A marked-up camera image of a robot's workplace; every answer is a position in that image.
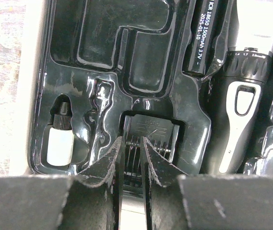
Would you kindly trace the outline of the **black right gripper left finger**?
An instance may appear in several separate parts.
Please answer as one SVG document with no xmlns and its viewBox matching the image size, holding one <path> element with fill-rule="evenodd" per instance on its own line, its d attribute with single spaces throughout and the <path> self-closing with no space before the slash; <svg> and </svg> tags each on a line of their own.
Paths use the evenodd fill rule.
<svg viewBox="0 0 273 230">
<path fill-rule="evenodd" d="M 66 202 L 68 230 L 119 229 L 124 149 L 124 139 L 120 136 L 106 155 L 75 177 Z"/>
</svg>

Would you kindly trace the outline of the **silver black hair clipper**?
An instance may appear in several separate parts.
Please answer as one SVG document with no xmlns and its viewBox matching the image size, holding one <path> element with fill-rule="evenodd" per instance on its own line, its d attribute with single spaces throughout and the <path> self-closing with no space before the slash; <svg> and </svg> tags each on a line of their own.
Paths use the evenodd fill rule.
<svg viewBox="0 0 273 230">
<path fill-rule="evenodd" d="M 204 171 L 236 173 L 252 134 L 273 59 L 273 0 L 234 2 L 225 64 L 212 91 L 212 135 Z"/>
</svg>

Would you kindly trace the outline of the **small clear oil bottle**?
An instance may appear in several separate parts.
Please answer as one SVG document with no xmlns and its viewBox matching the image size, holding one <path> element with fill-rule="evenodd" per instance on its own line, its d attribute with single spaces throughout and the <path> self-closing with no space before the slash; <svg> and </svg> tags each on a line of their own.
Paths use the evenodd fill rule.
<svg viewBox="0 0 273 230">
<path fill-rule="evenodd" d="M 47 162 L 53 166 L 66 166 L 71 163 L 74 134 L 71 127 L 72 112 L 68 102 L 62 102 L 54 114 L 49 131 Z"/>
</svg>

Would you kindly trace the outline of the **black comb attachment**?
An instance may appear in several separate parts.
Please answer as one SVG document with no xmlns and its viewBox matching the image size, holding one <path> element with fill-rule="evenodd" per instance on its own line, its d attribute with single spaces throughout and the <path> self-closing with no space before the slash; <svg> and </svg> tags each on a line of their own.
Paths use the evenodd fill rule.
<svg viewBox="0 0 273 230">
<path fill-rule="evenodd" d="M 142 187 L 141 138 L 146 137 L 162 157 L 172 162 L 175 156 L 180 126 L 170 120 L 147 115 L 127 115 L 125 138 L 124 185 L 129 191 Z"/>
</svg>

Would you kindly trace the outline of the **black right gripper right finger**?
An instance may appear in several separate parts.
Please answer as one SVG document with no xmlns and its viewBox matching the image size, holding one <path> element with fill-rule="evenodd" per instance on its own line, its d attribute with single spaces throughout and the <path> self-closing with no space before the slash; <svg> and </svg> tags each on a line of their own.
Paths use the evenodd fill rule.
<svg viewBox="0 0 273 230">
<path fill-rule="evenodd" d="M 148 230 L 187 230 L 188 221 L 177 181 L 182 170 L 162 157 L 148 138 L 140 144 L 142 189 Z"/>
</svg>

